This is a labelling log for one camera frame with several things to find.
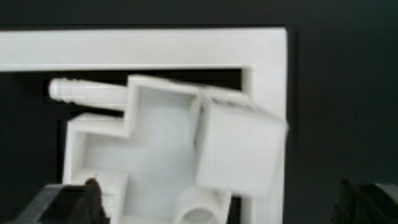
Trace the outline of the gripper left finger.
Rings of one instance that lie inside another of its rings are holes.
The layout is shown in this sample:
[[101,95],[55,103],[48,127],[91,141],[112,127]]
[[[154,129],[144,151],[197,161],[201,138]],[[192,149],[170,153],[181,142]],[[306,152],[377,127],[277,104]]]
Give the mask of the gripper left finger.
[[46,185],[14,224],[110,224],[96,179],[91,178],[82,185]]

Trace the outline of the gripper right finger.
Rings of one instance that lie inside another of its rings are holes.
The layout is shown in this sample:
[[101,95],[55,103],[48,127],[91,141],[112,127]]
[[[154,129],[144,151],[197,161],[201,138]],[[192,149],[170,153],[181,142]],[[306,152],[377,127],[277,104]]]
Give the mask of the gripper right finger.
[[341,180],[332,224],[398,224],[398,184]]

